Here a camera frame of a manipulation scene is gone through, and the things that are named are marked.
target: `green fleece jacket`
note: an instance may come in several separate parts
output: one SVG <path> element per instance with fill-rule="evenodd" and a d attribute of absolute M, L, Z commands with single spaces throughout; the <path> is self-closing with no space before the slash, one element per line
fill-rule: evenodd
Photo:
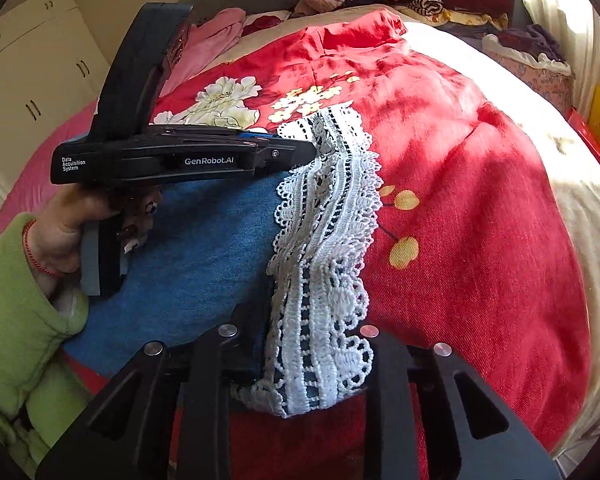
<path fill-rule="evenodd" d="M 0 236 L 0 441 L 33 478 L 91 396 L 58 356 L 62 341 L 83 329 L 87 298 L 67 288 L 59 308 L 42 294 L 22 248 L 22 231 L 31 218 L 18 215 Z M 23 404 L 31 431 L 11 422 Z"/>

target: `red string bracelet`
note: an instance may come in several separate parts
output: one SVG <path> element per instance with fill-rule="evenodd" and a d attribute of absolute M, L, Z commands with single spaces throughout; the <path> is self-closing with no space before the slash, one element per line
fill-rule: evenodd
<path fill-rule="evenodd" d="M 49 276 L 53 276 L 54 278 L 61 279 L 61 278 L 63 278 L 63 276 L 60 272 L 55 272 L 53 270 L 45 269 L 45 267 L 40 265 L 40 263 L 33 257 L 33 254 L 31 253 L 31 249 L 29 248 L 29 229 L 31 229 L 31 226 L 35 223 L 36 223 L 35 220 L 32 220 L 31 222 L 29 222 L 27 225 L 25 225 L 24 231 L 22 232 L 22 238 L 23 238 L 23 242 L 24 242 L 22 245 L 24 247 L 24 251 L 25 251 L 25 253 L 27 253 L 27 257 L 29 258 L 29 260 L 31 261 L 31 263 L 34 265 L 34 267 L 37 270 L 39 270 L 40 272 L 44 272 L 45 274 L 48 274 Z"/>

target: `floral pillow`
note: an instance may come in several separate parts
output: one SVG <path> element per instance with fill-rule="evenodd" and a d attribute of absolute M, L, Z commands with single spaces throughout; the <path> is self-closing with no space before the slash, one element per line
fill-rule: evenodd
<path fill-rule="evenodd" d="M 533 68 L 521 61 L 488 50 L 484 54 L 524 81 L 532 90 L 555 106 L 565 118 L 569 117 L 573 107 L 573 76 L 543 68 Z"/>

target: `cabinet door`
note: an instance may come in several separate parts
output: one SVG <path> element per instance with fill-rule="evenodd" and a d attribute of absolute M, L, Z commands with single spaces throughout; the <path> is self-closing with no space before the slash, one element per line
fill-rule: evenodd
<path fill-rule="evenodd" d="M 74 0 L 27 0 L 0 16 L 0 52 L 41 23 L 77 7 Z"/>
<path fill-rule="evenodd" d="M 73 62 L 84 72 L 84 78 L 95 99 L 100 95 L 104 80 L 109 73 L 109 63 L 84 23 L 80 9 L 64 12 L 58 17 L 57 24 L 62 40 L 73 56 Z"/>
<path fill-rule="evenodd" d="M 54 20 L 0 53 L 0 184 L 5 189 L 13 187 L 43 140 L 93 99 Z"/>

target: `green sleeve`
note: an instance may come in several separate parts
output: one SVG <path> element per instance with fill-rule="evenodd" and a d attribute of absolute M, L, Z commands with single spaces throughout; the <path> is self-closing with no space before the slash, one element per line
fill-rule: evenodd
<path fill-rule="evenodd" d="M 0 416 L 13 420 L 29 399 L 34 428 L 51 446 L 86 403 L 78 381 L 51 359 L 64 339 L 83 329 L 88 302 L 75 290 L 71 312 L 63 315 L 42 294 L 22 248 L 22 231 L 31 218 L 18 215 L 0 236 Z M 43 414 L 54 411 L 48 400 L 56 403 L 58 417 L 45 425 Z"/>

